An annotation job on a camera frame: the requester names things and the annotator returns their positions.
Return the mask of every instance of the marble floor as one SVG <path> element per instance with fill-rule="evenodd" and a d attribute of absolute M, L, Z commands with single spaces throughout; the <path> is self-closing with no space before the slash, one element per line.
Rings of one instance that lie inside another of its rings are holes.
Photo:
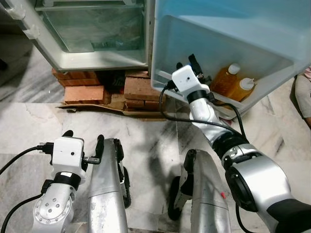
<path fill-rule="evenodd" d="M 189 233 L 191 202 L 187 202 L 179 221 L 171 221 L 167 215 L 168 191 L 174 176 L 180 174 L 186 152 L 192 148 L 206 150 L 213 156 L 225 187 L 232 232 L 242 233 L 221 163 L 196 127 L 171 121 L 143 122 L 105 112 L 68 113 L 56 108 L 63 99 L 63 87 L 51 75 L 49 63 L 25 37 L 0 35 L 0 58 L 9 65 L 8 70 L 0 71 L 0 167 L 21 151 L 53 141 L 69 129 L 85 140 L 86 155 L 94 152 L 98 134 L 118 138 L 131 182 L 132 205 L 126 210 L 129 232 Z M 286 172 L 293 195 L 311 203 L 311 132 L 289 100 L 292 83 L 289 80 L 263 98 L 242 120 L 248 140 Z M 237 122 L 232 122 L 232 127 L 238 130 Z M 14 205 L 37 195 L 43 181 L 51 178 L 49 161 L 49 156 L 31 152 L 1 175 L 0 225 Z M 88 185 L 89 181 L 79 187 L 75 224 L 69 232 L 86 232 L 83 222 L 87 221 Z M 8 233 L 29 232 L 33 205 L 26 204 L 13 214 Z M 256 214 L 241 210 L 241 217 L 249 230 L 268 232 Z"/>

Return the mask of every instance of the bottle cap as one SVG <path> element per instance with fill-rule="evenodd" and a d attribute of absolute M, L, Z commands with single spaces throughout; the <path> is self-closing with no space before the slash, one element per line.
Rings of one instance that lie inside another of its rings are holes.
<path fill-rule="evenodd" d="M 232 63 L 229 68 L 228 71 L 230 74 L 237 74 L 240 71 L 240 66 L 237 63 Z"/>
<path fill-rule="evenodd" d="M 254 87 L 254 85 L 255 85 L 254 79 L 245 78 L 240 81 L 240 87 L 245 91 L 251 90 Z"/>

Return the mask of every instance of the orange bottle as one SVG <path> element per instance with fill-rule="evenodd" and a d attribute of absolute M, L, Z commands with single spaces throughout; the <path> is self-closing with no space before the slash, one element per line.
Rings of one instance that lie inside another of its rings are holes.
<path fill-rule="evenodd" d="M 228 97 L 237 82 L 237 73 L 240 71 L 239 64 L 233 63 L 229 67 L 222 68 L 210 85 L 210 90 Z"/>
<path fill-rule="evenodd" d="M 248 97 L 253 90 L 255 89 L 254 79 L 244 78 L 242 80 L 238 80 L 231 93 L 227 96 L 232 100 L 236 100 L 241 102 L 246 97 Z"/>

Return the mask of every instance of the refrigerator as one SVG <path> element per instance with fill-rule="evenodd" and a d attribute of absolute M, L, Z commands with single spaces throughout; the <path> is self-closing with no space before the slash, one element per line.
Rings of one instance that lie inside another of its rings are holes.
<path fill-rule="evenodd" d="M 162 90 L 194 54 L 212 79 L 231 63 L 252 78 L 246 112 L 311 63 L 311 0 L 0 0 L 58 71 L 151 67 Z M 168 95 L 182 100 L 174 91 Z M 220 116 L 234 112 L 218 107 Z"/>

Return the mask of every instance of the black cable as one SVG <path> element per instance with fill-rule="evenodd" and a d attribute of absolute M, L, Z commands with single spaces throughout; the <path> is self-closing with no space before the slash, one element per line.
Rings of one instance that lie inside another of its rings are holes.
<path fill-rule="evenodd" d="M 27 200 L 24 200 L 24 201 L 20 202 L 19 204 L 17 204 L 16 206 L 14 206 L 14 208 L 13 208 L 13 209 L 8 213 L 8 215 L 5 217 L 5 220 L 4 220 L 3 225 L 2 225 L 2 228 L 1 228 L 1 233 L 5 233 L 5 229 L 6 229 L 7 225 L 8 225 L 8 222 L 9 222 L 9 220 L 10 220 L 10 217 L 12 216 L 12 214 L 13 214 L 19 207 L 21 207 L 22 205 L 24 205 L 24 204 L 26 204 L 26 203 L 28 203 L 28 202 L 31 202 L 31 201 L 33 201 L 33 200 L 36 200 L 36 199 L 42 197 L 42 195 L 43 195 L 43 193 L 41 193 L 41 194 L 39 194 L 39 195 L 37 195 L 37 196 L 34 196 L 34 197 L 32 197 L 32 198 L 29 198 L 29 199 L 27 199 Z"/>
<path fill-rule="evenodd" d="M 239 206 L 238 206 L 237 203 L 235 203 L 235 214 L 237 215 L 237 220 L 238 220 L 238 223 L 239 223 L 239 226 L 241 227 L 241 229 L 242 229 L 244 232 L 246 232 L 246 233 L 254 233 L 254 232 L 251 232 L 251 231 L 247 230 L 247 229 L 244 227 L 244 225 L 243 225 L 243 223 L 242 223 L 242 221 L 241 221 L 240 212 L 239 212 Z"/>
<path fill-rule="evenodd" d="M 241 131 L 241 134 L 244 138 L 246 138 L 246 135 L 245 135 L 245 131 L 244 131 L 244 127 L 243 127 L 243 123 L 242 123 L 242 119 L 241 119 L 241 115 L 238 111 L 238 109 L 236 108 L 236 106 L 234 106 L 233 104 L 231 103 L 222 103 L 222 104 L 216 104 L 216 103 L 213 103 L 215 106 L 229 106 L 230 108 L 232 108 L 232 110 L 235 112 L 235 114 L 237 115 L 237 119 L 238 119 L 238 122 L 239 122 L 239 126 L 240 126 L 240 131 Z"/>
<path fill-rule="evenodd" d="M 17 156 L 15 156 L 13 159 L 11 159 L 6 165 L 4 165 L 3 168 L 1 168 L 0 170 L 0 175 L 12 164 L 14 163 L 17 159 L 19 159 L 21 156 L 23 156 L 24 154 L 27 154 L 33 150 L 41 150 L 42 146 L 36 146 L 36 147 L 31 147 L 27 150 L 24 150 L 22 153 L 18 154 Z"/>
<path fill-rule="evenodd" d="M 240 134 L 238 131 L 232 129 L 231 127 L 229 126 L 226 126 L 226 125 L 222 125 L 222 124 L 218 124 L 218 123 L 215 123 L 215 122 L 209 122 L 209 121 L 204 121 L 204 120 L 191 120 L 191 119 L 184 119 L 184 118 L 176 118 L 176 117 L 173 117 L 173 116 L 169 116 L 167 114 L 164 113 L 163 111 L 163 108 L 162 108 L 162 98 L 163 98 L 163 94 L 164 92 L 168 90 L 168 87 L 165 86 L 163 88 L 163 90 L 161 91 L 161 94 L 160 94 L 160 112 L 161 114 L 167 119 L 167 120 L 173 120 L 173 121 L 182 121 L 182 122 L 191 122 L 191 123 L 202 123 L 202 124 L 207 124 L 207 125 L 214 125 L 214 126 L 218 126 L 218 127 L 222 127 L 222 128 L 225 128 L 227 130 L 230 130 L 234 133 L 237 133 L 237 134 Z"/>

